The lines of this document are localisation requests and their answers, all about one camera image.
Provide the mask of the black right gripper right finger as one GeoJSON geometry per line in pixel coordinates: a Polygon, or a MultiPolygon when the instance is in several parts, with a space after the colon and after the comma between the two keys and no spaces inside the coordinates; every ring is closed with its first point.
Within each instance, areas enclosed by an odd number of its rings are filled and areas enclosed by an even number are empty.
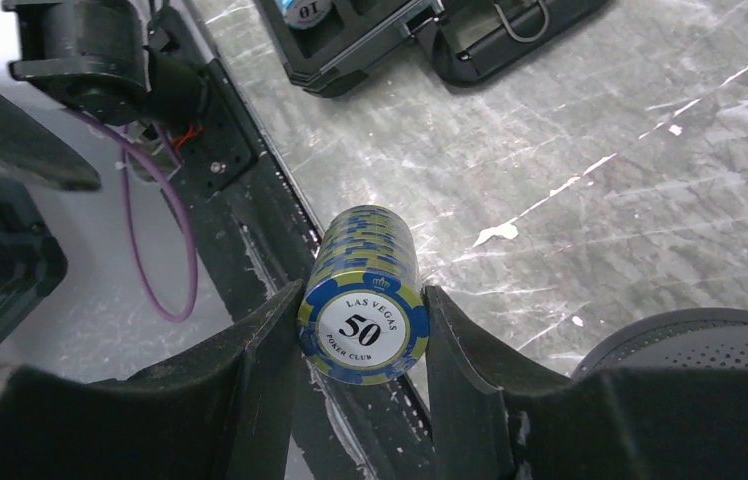
{"type": "Polygon", "coordinates": [[[440,479],[748,479],[748,370],[615,367],[579,380],[425,291],[440,479]]]}

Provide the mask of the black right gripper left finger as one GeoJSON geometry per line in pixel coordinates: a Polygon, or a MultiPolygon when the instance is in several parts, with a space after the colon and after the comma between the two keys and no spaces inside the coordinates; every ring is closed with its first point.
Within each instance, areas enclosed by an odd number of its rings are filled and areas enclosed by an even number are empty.
{"type": "Polygon", "coordinates": [[[0,479],[281,479],[302,285],[125,380],[0,364],[0,479]]]}

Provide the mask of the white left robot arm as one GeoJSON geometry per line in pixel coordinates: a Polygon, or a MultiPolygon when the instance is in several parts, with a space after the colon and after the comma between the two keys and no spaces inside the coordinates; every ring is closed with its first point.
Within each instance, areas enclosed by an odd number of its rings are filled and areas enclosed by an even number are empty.
{"type": "Polygon", "coordinates": [[[205,87],[151,45],[134,1],[0,1],[0,344],[65,278],[68,261],[28,192],[88,192],[98,172],[32,116],[80,113],[91,129],[195,117],[205,87]]]}

